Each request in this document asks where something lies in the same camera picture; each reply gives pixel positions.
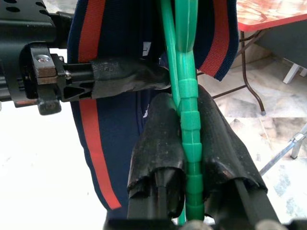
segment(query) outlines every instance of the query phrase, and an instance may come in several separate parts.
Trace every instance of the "navy fabric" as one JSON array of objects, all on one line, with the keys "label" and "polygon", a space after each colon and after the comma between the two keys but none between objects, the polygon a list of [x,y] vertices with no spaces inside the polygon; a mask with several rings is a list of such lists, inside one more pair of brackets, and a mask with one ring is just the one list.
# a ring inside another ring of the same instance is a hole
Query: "navy fabric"
[{"label": "navy fabric", "polygon": [[[89,0],[79,0],[72,22],[68,40],[68,59],[78,62],[79,41],[84,16]],[[221,80],[234,60],[233,52],[237,49],[236,1],[227,1],[232,18],[230,43],[232,46],[220,68],[217,79]],[[212,0],[199,1],[198,29],[194,47],[196,68],[206,59],[214,33],[214,13]],[[143,43],[151,42],[147,56],[142,56]],[[155,0],[106,0],[103,24],[98,46],[98,57],[130,56],[159,62],[165,53],[164,35],[161,19]],[[130,158],[146,120],[150,100],[159,91],[127,92],[121,95],[102,98],[97,101],[101,144],[104,151],[107,170],[113,191],[122,208],[109,211],[108,216],[125,218],[128,205],[127,181]],[[97,181],[89,149],[87,147],[79,102],[72,102],[71,108],[77,126],[80,142],[84,148],[85,159],[90,168],[95,191],[103,206],[110,210]]]}]

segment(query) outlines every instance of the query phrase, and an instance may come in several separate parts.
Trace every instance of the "floor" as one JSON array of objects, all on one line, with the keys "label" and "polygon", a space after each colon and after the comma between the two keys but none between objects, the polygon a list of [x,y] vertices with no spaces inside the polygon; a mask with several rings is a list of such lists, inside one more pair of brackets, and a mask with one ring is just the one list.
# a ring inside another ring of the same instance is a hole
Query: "floor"
[{"label": "floor", "polygon": [[[73,12],[76,1],[44,2],[50,12]],[[247,89],[216,99],[258,169],[307,122],[307,79],[297,75],[284,84],[290,67],[275,57],[248,64],[265,116]],[[241,74],[238,67],[222,82],[204,75],[199,82],[216,95],[242,85]],[[106,211],[95,195],[68,103],[52,116],[40,116],[35,106],[3,103],[0,139],[0,229],[102,229]],[[263,177],[281,222],[307,218],[306,156],[307,140],[298,159],[286,155]]]}]

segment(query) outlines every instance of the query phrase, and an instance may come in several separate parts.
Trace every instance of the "red stripe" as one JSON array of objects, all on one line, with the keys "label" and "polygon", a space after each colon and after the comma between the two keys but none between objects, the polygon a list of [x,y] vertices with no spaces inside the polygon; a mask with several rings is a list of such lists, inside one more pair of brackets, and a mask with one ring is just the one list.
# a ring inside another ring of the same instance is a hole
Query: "red stripe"
[{"label": "red stripe", "polygon": [[[105,0],[88,1],[79,41],[79,62],[87,62],[97,57],[105,3]],[[96,100],[82,100],[79,105],[86,144],[100,191],[111,209],[119,208],[121,205],[113,191],[102,150]]]},{"label": "red stripe", "polygon": [[214,77],[220,69],[229,47],[229,26],[227,1],[214,0],[214,37],[209,54],[200,67],[200,71]]}]

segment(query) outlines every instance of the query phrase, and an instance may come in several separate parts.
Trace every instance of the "red table top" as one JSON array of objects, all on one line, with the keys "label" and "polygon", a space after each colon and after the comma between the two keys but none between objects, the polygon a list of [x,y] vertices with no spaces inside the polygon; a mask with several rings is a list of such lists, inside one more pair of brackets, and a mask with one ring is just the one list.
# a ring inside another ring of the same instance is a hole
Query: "red table top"
[{"label": "red table top", "polygon": [[307,0],[237,0],[238,27],[256,31],[307,19]]}]

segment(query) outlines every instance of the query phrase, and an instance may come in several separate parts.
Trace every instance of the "fabric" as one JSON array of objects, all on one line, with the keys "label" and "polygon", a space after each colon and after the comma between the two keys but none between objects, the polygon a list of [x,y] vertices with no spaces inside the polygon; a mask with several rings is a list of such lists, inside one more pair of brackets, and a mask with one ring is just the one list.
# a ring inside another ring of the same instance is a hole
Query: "fabric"
[{"label": "fabric", "polygon": [[[196,67],[221,80],[238,47],[235,0],[199,1]],[[70,63],[97,57],[134,57],[158,63],[165,53],[155,0],[79,0],[68,41]],[[108,209],[127,210],[130,157],[159,92],[126,92],[71,107],[95,191]],[[114,215],[125,217],[125,211]]]}]

